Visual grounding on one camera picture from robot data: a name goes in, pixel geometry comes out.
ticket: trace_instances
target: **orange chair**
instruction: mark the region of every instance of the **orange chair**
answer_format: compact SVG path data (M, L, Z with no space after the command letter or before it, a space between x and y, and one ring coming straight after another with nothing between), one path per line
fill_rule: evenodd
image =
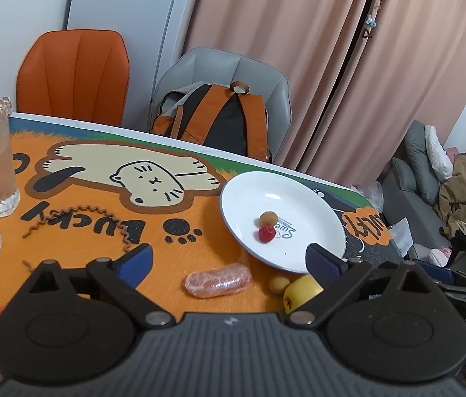
M36 40L16 83L23 113L121 124L130 78L123 38L115 31L50 31Z

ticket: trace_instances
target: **chair backrest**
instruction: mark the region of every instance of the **chair backrest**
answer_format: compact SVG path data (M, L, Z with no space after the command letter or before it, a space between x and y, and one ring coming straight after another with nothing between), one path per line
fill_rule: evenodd
M168 69L155 89L148 129L170 91L195 82L229 85L234 81L247 83L250 93L264 98L268 110L268 146L275 157L292 123L286 78L259 61L218 49L197 47Z
M50 31L36 40L17 78L17 110L117 126L130 62L116 31Z

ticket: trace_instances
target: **backpack handle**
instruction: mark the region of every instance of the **backpack handle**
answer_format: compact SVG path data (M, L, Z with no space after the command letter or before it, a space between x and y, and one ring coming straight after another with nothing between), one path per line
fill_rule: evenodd
M244 90L244 92L237 92L235 91L234 89L236 87L239 87L239 88L242 88ZM236 92L237 94L247 94L249 92L249 87L248 87L248 84L247 83L244 83L244 82L240 82L239 80L237 80L236 82L233 82L229 85L229 89L231 91L234 91Z

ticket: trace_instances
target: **meat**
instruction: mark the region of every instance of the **meat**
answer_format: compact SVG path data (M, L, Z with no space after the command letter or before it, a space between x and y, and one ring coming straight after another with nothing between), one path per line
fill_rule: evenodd
M197 298L236 294L251 283L249 268L239 262L218 270L194 272L185 278L185 288Z

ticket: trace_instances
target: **gray ribbed panel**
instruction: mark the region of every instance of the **gray ribbed panel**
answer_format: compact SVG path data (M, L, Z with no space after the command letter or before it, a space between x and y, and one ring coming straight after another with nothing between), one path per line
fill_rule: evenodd
M238 323L228 325L228 319ZM381 385L338 364L311 331L275 314L186 314L149 331L120 366L89 382L39 388L8 381L0 397L466 397L454 379L421 387Z

